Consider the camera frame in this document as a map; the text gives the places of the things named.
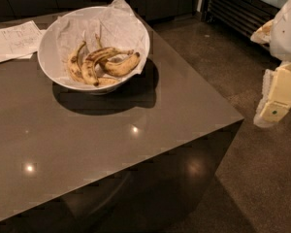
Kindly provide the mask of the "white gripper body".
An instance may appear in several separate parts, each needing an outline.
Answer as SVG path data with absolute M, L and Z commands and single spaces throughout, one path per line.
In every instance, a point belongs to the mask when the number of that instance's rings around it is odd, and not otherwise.
M 271 28 L 270 53 L 282 61 L 291 61 L 291 0 L 287 0 L 275 15 Z

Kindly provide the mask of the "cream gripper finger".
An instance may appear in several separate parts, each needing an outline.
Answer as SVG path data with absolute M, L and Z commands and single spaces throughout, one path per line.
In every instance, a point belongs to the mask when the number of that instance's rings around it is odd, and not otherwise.
M 263 77 L 262 99 L 253 123 L 268 128 L 279 123 L 291 109 L 291 62 L 284 62 L 274 71 L 267 69 Z
M 271 29 L 273 26 L 273 20 L 269 20 L 258 28 L 250 37 L 250 40 L 257 44 L 268 44 L 271 41 Z

